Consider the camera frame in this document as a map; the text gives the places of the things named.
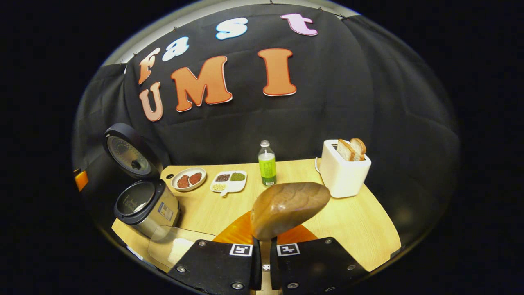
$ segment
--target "bread slice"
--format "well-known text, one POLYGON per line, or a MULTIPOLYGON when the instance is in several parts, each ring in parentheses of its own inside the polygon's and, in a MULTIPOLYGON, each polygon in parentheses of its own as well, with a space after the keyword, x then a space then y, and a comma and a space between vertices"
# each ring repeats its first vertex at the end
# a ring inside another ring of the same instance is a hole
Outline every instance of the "bread slice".
POLYGON ((345 140, 339 139, 336 145, 336 151, 346 161, 353 161, 357 153, 345 140))
POLYGON ((365 159, 364 154, 366 154, 366 145, 358 138, 352 138, 350 143, 356 153, 353 161, 363 161, 365 159))

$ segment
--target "rice cooker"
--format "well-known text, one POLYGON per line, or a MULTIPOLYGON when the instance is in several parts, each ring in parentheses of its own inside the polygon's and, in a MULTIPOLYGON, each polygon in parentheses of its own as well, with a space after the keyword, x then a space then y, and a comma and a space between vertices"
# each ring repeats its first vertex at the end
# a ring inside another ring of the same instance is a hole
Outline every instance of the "rice cooker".
POLYGON ((180 203, 160 179, 163 170, 160 159, 127 124, 114 124, 104 136, 106 152, 138 180, 118 196, 113 208, 116 218, 149 238, 157 227, 173 226, 180 214, 180 203))

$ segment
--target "green drink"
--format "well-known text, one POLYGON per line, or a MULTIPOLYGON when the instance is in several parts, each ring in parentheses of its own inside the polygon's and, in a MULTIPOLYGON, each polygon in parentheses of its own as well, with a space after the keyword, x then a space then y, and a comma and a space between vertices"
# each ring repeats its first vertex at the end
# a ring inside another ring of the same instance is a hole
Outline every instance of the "green drink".
POLYGON ((262 140, 260 146, 261 149, 260 152, 258 152, 258 164, 260 165, 262 184, 272 186, 277 182, 275 153, 269 147, 269 142, 267 140, 262 140))

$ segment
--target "screw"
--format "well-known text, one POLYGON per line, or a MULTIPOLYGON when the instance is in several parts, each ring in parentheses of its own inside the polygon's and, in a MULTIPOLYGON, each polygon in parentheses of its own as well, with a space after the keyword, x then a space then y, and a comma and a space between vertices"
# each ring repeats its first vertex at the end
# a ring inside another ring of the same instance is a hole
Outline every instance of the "screw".
POLYGON ((231 284, 231 288, 236 289, 236 290, 242 290, 244 288, 244 285, 241 283, 233 283, 231 284))

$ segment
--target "white plate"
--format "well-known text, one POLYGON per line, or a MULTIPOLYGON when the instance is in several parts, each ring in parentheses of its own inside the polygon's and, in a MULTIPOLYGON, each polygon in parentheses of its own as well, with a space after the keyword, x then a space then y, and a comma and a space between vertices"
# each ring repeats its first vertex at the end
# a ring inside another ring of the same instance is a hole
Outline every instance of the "white plate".
POLYGON ((179 192, 187 192, 187 191, 190 191, 192 189, 199 187, 202 183, 204 183, 205 177, 206 177, 206 173, 204 169, 199 168, 199 167, 188 168, 186 170, 179 172, 177 175, 173 177, 173 179, 171 180, 171 186, 174 187, 179 192), (202 177, 200 178, 199 182, 195 184, 189 183, 189 186, 185 188, 178 187, 178 181, 182 178, 182 176, 187 175, 191 177, 191 175, 195 173, 199 173, 199 172, 202 173, 202 177))
POLYGON ((214 192, 220 193, 222 197, 225 197, 227 193, 236 193, 244 189, 244 186, 246 185, 246 180, 247 180, 247 172, 245 171, 222 171, 222 172, 219 172, 215 176, 215 178, 213 178, 213 181, 211 182, 209 189, 214 192), (243 174, 245 176, 244 180, 231 181, 231 176, 233 175, 233 173, 243 174), (230 179, 227 181, 216 181, 216 178, 222 174, 229 174, 230 179), (225 184, 226 188, 221 191, 215 190, 213 189, 213 185, 215 184, 225 184))

